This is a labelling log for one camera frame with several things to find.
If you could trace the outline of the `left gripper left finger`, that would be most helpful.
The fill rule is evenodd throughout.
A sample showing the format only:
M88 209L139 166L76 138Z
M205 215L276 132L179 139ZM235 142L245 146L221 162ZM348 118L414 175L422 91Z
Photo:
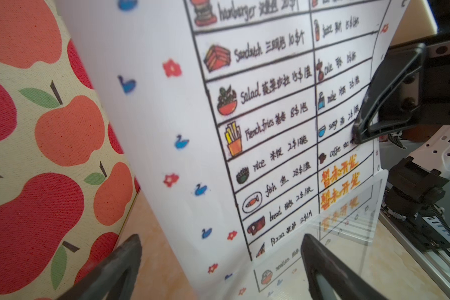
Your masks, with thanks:
M60 300L130 300L141 264L142 245L138 234L127 238Z

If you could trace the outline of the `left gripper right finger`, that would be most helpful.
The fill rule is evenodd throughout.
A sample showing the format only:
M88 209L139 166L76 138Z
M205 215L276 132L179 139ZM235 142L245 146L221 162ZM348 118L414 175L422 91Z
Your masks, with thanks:
M302 239L301 256L312 299L385 299L311 234L305 234Z

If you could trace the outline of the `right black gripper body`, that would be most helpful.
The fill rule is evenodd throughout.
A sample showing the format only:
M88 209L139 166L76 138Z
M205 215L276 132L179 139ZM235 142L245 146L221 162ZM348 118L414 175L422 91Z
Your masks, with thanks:
M426 58L421 77L420 107L405 126L450 125L450 31L422 37L402 46L422 43Z

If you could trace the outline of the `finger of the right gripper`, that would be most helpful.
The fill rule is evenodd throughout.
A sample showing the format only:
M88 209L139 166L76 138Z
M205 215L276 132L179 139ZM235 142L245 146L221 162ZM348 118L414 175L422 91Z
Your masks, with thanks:
M386 53L352 126L354 144L419 125L425 59L426 45L422 42Z

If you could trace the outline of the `white menu rack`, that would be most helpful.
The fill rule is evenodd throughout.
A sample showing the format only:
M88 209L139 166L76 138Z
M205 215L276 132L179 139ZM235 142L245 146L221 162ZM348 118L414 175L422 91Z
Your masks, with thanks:
M366 281L362 273L375 237L387 177L388 172L382 169L351 196L309 219L276 250L267 251L263 260L235 274L213 299L313 300L301 256L305 234L314 236Z

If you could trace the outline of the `paper menu sheet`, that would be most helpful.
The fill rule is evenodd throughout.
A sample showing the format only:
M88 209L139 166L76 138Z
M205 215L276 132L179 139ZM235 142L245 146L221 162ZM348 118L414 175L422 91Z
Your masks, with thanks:
M378 145L352 127L407 1L58 1L193 290L274 295Z

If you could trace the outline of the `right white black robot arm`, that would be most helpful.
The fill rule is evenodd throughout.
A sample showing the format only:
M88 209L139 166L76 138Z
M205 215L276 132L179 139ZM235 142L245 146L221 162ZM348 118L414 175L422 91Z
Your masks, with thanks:
M450 180L450 30L390 49L379 65L352 127L361 145L380 136L423 126L437 131L389 171L382 212L420 251L450 241L426 222Z

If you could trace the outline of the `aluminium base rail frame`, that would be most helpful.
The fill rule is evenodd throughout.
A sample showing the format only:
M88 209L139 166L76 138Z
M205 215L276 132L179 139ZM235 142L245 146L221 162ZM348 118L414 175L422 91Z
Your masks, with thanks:
M445 295L450 297L450 257L443 250L422 252L416 249L383 212L379 220Z

